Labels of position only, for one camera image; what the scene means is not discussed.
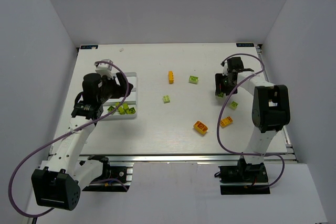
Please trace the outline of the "small dark green lego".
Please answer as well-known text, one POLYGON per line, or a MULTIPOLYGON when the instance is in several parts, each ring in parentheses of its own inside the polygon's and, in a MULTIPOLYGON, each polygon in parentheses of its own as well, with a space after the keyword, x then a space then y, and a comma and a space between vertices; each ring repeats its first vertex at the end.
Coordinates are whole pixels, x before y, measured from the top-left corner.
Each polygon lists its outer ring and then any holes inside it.
POLYGON ((108 112, 111 112, 111 111, 113 111, 114 109, 115 109, 114 106, 109 106, 109 107, 107 108, 107 111, 108 111, 108 112))

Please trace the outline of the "long orange lego brick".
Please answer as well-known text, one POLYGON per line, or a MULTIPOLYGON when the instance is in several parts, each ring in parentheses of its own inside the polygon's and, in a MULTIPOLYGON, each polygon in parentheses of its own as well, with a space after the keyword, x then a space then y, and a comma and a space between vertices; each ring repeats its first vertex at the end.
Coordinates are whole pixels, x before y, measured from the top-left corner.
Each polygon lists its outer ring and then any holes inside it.
POLYGON ((173 73, 173 71, 168 72, 168 79, 169 79, 169 84, 174 83, 174 73, 173 73))

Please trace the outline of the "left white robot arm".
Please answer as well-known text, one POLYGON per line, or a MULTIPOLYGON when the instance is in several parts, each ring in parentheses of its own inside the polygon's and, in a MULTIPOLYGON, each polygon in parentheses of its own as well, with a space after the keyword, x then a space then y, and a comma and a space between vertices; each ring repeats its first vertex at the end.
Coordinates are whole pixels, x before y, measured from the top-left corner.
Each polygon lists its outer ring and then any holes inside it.
POLYGON ((69 124, 70 135, 64 137, 43 168, 34 170, 31 182, 39 206, 73 210, 81 191, 93 181, 108 179, 111 175, 108 158, 91 156, 77 167, 77 160, 89 135, 101 118, 103 105, 109 99, 126 98, 133 85, 125 75, 84 76, 82 91, 76 96, 69 124))

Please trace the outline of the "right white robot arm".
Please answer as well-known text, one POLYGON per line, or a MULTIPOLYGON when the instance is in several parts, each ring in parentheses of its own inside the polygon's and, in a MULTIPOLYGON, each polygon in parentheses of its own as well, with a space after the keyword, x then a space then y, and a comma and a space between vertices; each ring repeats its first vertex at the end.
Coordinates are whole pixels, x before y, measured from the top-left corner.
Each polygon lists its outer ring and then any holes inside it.
POLYGON ((224 109, 238 88, 249 92, 253 96, 251 119, 254 129, 240 156, 246 165, 258 166, 264 162, 272 139, 290 122, 288 88, 266 81, 262 76, 265 65, 258 57, 250 54, 233 54, 221 66, 224 71, 215 75, 215 94, 222 92, 225 101, 217 125, 220 126, 224 109))

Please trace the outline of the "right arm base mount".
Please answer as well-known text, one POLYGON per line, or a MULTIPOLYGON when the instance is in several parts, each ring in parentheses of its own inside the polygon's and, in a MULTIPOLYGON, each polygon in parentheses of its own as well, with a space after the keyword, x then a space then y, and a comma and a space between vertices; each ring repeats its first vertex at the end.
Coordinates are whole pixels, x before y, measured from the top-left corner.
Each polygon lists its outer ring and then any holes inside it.
POLYGON ((242 176, 238 166, 219 166, 214 174, 219 179, 221 195, 269 195, 266 168, 242 176))

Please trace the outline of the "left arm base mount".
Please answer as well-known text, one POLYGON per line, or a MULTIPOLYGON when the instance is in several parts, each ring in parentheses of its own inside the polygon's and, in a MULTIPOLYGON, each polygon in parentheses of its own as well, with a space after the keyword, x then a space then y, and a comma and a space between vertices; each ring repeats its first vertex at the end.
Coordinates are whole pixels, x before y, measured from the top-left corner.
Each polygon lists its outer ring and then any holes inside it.
POLYGON ((133 167, 130 165, 114 164, 108 172, 93 180, 83 191, 104 193, 126 193, 131 185, 133 167))

